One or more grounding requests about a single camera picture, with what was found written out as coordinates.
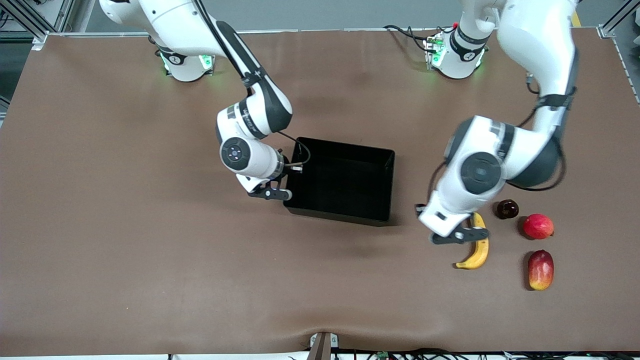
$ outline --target robot logo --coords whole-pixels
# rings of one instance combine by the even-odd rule
[[[180,65],[180,63],[182,63],[182,59],[176,55],[169,56],[169,61],[174,65]]]

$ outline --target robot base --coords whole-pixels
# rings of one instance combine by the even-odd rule
[[[163,61],[167,76],[185,83],[196,81],[205,75],[213,75],[216,64],[216,57],[208,55],[189,56],[181,65],[175,65],[171,59],[165,60],[163,56],[160,56],[160,59]]]
[[[441,32],[422,42],[426,49],[436,52],[435,54],[424,53],[427,69],[436,69],[444,76],[452,79],[467,78],[480,66],[485,50],[482,50],[471,61],[462,61],[458,54],[444,45],[449,42],[450,35],[449,33]]]

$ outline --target red apple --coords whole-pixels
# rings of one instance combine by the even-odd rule
[[[529,258],[529,286],[533,290],[545,290],[554,280],[554,260],[551,254],[538,250]]]
[[[534,239],[546,239],[554,233],[554,223],[542,214],[529,215],[522,226],[524,233]]]

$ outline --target wire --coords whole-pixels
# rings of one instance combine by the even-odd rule
[[[445,33],[445,34],[452,33],[455,29],[456,29],[456,28],[451,28],[451,30],[448,30],[448,31],[447,31],[447,30],[445,30],[445,29],[441,28],[440,26],[436,26],[436,30],[440,30],[440,31],[442,31],[442,32],[443,32],[443,33]]]
[[[419,47],[419,48],[420,48],[420,50],[425,51],[425,52],[427,52],[427,53],[431,53],[431,54],[435,54],[435,53],[436,53],[436,51],[435,51],[435,50],[432,50],[432,49],[426,49],[424,46],[420,45],[420,43],[418,42],[418,40],[425,41],[425,40],[427,40],[427,38],[426,38],[426,37],[419,37],[419,36],[416,36],[416,34],[414,34],[414,33],[413,33],[413,29],[411,28],[411,26],[409,26],[409,27],[406,29],[408,32],[407,32],[407,31],[405,31],[405,30],[403,30],[403,29],[401,29],[401,28],[400,28],[400,27],[398,27],[398,26],[395,26],[395,25],[387,25],[387,26],[384,26],[384,28],[385,28],[385,29],[396,29],[396,30],[398,30],[400,33],[402,33],[404,36],[412,38],[412,39],[413,39],[413,42],[415,42],[415,45],[416,45],[417,47]]]
[[[507,181],[507,184],[513,186],[516,189],[525,190],[528,192],[544,192],[547,190],[551,190],[557,187],[558,185],[560,185],[560,183],[562,183],[562,181],[564,180],[564,176],[566,175],[566,158],[564,156],[562,145],[560,145],[560,141],[558,141],[558,139],[555,136],[551,136],[550,141],[553,141],[554,145],[556,146],[556,150],[558,151],[558,155],[560,156],[560,174],[558,175],[558,178],[556,179],[556,181],[554,181],[553,184],[549,186],[545,186],[543,188],[523,188],[522,186],[513,184],[510,181]]]
[[[299,165],[304,165],[304,164],[308,163],[309,160],[311,160],[311,152],[309,151],[309,148],[305,144],[301,143],[298,139],[294,139],[293,137],[283,133],[282,131],[277,131],[277,133],[282,135],[282,136],[284,136],[284,137],[286,137],[286,138],[289,138],[289,139],[295,141],[296,144],[298,144],[298,146],[305,148],[305,151],[307,152],[307,159],[305,161],[302,161],[302,162],[299,162],[299,163],[286,164],[284,166],[286,166],[286,167],[295,167],[295,166],[299,166]]]
[[[536,94],[536,95],[540,94],[540,91],[535,91],[531,88],[531,83],[527,83],[527,89],[529,89],[529,92],[532,94]]]
[[[209,13],[205,9],[204,4],[202,3],[202,0],[192,0],[192,2],[200,12],[200,17],[205,22],[205,24],[207,24],[209,31],[211,32],[213,37],[216,39],[216,41],[222,48],[222,51],[225,53],[225,56],[227,57],[231,65],[233,65],[238,75],[240,75],[240,78],[244,78],[244,74],[242,73],[242,71],[240,71],[240,67],[238,66],[236,60],[234,59],[233,56],[231,56],[231,52],[227,48],[227,45],[224,43],[224,41],[222,41],[220,34],[218,34],[218,32],[216,31],[216,28],[213,26],[213,23],[211,22],[211,18],[209,17]],[[246,89],[246,94],[247,94],[247,97],[253,95],[251,88]]]
[[[409,33],[411,33],[411,37],[413,38],[413,42],[415,42],[415,45],[417,47],[419,47],[420,50],[424,51],[425,53],[431,53],[431,54],[435,54],[436,53],[435,50],[426,49],[424,46],[420,45],[420,43],[418,42],[418,38],[415,37],[415,34],[413,34],[413,30],[411,29],[411,26],[409,26],[407,28],[407,30],[409,30]]]
[[[564,355],[552,355],[546,352],[541,354],[530,354],[527,352],[512,352],[511,355],[518,355],[518,357],[513,357],[513,360],[564,360],[567,357],[574,356],[579,352],[570,352]]]
[[[531,112],[529,113],[529,116],[527,116],[526,119],[524,119],[524,121],[522,121],[521,123],[519,123],[516,127],[523,127],[525,126],[529,121],[531,121],[531,119],[533,119],[533,115],[536,114],[536,110],[537,109],[533,109],[531,110]]]
[[[426,38],[426,37],[417,37],[417,36],[415,36],[415,35],[414,35],[414,36],[412,36],[410,33],[406,32],[405,30],[403,30],[403,29],[401,29],[400,27],[395,26],[395,25],[387,25],[387,26],[383,26],[383,28],[385,28],[385,29],[395,29],[395,30],[398,30],[398,31],[400,31],[400,33],[402,33],[402,35],[404,35],[404,36],[406,36],[406,37],[410,37],[410,38],[411,38],[411,37],[413,37],[413,38],[416,38],[416,39],[418,39],[418,40],[427,40],[427,38]]]
[[[447,162],[443,161],[440,163],[440,165],[438,165],[438,167],[436,167],[436,170],[433,171],[433,174],[431,175],[431,180],[429,180],[429,191],[427,193],[427,202],[425,202],[425,204],[429,204],[429,200],[431,199],[431,192],[433,191],[433,183],[435,183],[436,181],[436,176],[438,175],[438,173],[440,172],[440,170],[444,167],[444,165],[446,165]]]
[[[13,19],[11,19],[11,17],[9,17],[9,13],[8,12],[0,9],[0,22],[2,22],[2,24],[0,24],[0,29],[2,27],[4,27],[4,25],[6,25],[7,21],[13,21]]]

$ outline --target gray floor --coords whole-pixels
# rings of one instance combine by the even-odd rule
[[[11,100],[31,44],[0,44],[0,95]]]
[[[453,0],[204,0],[204,3],[216,18],[227,21],[238,31],[380,28],[387,24],[434,28],[457,21],[461,11],[459,2]],[[71,21],[74,29],[140,31],[110,21],[97,1],[80,0],[77,4]],[[622,4],[623,0],[584,0],[577,12],[583,26],[597,26]],[[632,42],[638,35],[640,28],[632,17],[616,28],[616,42],[630,79],[640,87],[640,46]],[[28,49],[28,45],[0,44],[0,95],[11,99]]]

